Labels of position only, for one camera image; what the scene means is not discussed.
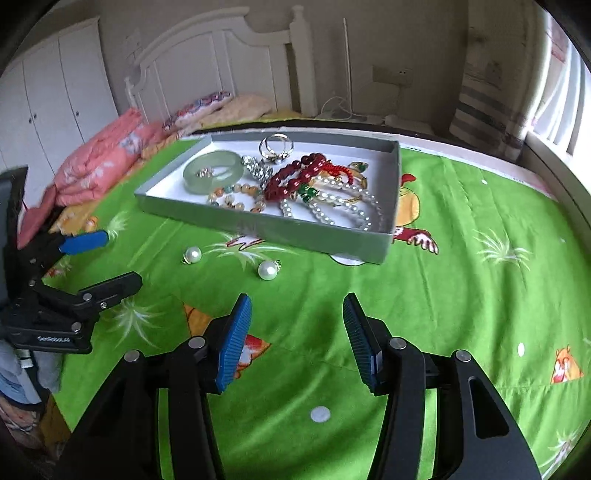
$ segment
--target white headboard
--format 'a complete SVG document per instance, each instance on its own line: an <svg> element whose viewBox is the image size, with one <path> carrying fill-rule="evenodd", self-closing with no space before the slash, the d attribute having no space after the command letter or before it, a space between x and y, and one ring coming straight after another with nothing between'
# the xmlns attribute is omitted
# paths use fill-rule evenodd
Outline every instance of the white headboard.
<svg viewBox="0 0 591 480"><path fill-rule="evenodd" d="M129 103L148 121L163 121L184 105L217 90L257 93L274 110L292 109L287 46L295 56L301 113L316 116L310 27L304 7L292 7L289 30L256 33L248 7L224 8L189 18L154 40L137 58L139 80L125 78Z"/></svg>

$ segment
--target green tablecloth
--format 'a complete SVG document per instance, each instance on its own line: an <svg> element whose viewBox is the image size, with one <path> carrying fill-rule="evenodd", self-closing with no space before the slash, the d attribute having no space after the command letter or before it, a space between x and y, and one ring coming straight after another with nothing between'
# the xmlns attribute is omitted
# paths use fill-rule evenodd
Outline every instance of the green tablecloth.
<svg viewBox="0 0 591 480"><path fill-rule="evenodd" d="M559 204L478 168L403 150L403 173L416 177L405 187L420 200L407 228L439 254L396 240L383 265L347 266L139 210L134 190L192 144L173 144L115 188L95 212L109 245L62 259L47 280L76 291L131 270L144 279L135 297L102 315L92 354L66 359L56 400L71 427L127 350L169 351L188 337L188 314L222 316L245 292L253 320L241 363L251 364L210 398L227 478L366 478L386 399L361 383L343 326L343 298L355 292L368 315L421 350L471 351L546 476L572 449L591 413L591 270ZM193 245L203 259L183 265ZM263 259L282 262L272 282L256 274ZM435 411L430 392L420 478L431 473ZM328 412L328 421L312 419Z"/></svg>

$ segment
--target wall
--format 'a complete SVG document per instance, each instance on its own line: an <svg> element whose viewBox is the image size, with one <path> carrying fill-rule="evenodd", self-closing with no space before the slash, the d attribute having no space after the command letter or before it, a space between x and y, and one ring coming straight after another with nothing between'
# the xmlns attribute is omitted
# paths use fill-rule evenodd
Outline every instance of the wall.
<svg viewBox="0 0 591 480"><path fill-rule="evenodd" d="M259 32L288 28L291 6L304 5L311 25L319 106L334 95L346 97L342 18L349 26L353 108L430 123L444 134L459 96L466 55L467 0L79 0L48 14L27 38L63 28L80 15L100 15L107 75L119 111L128 106L124 77L131 73L122 44L138 28L147 46L176 23L218 8L249 5L246 20ZM413 84L398 87L372 82L372 65L412 68Z"/></svg>

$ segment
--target white wardrobe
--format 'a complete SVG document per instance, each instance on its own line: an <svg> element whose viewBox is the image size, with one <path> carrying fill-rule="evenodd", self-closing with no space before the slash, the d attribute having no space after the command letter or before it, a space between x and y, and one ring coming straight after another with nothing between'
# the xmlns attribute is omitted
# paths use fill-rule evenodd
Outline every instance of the white wardrobe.
<svg viewBox="0 0 591 480"><path fill-rule="evenodd" d="M29 166L25 204L36 205L66 157L117 116L98 18L13 60L0 78L0 157Z"/></svg>

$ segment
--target screw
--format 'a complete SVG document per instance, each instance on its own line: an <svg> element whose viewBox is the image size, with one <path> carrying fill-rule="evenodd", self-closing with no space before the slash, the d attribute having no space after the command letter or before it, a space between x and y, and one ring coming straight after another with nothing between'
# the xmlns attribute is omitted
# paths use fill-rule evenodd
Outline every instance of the screw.
<svg viewBox="0 0 591 480"><path fill-rule="evenodd" d="M199 350L205 346L205 338L203 337L193 337L189 340L189 347L194 350Z"/></svg>
<svg viewBox="0 0 591 480"><path fill-rule="evenodd" d="M400 337L394 337L390 339L390 346L394 350L404 350L406 348L406 340Z"/></svg>
<svg viewBox="0 0 591 480"><path fill-rule="evenodd" d="M137 350L130 350L123 356L123 358L129 363L136 362L139 359L139 352Z"/></svg>
<svg viewBox="0 0 591 480"><path fill-rule="evenodd" d="M472 355L470 355L470 352L466 352L465 350L458 350L456 352L456 358L460 361L460 362L469 362L470 360L472 360Z"/></svg>

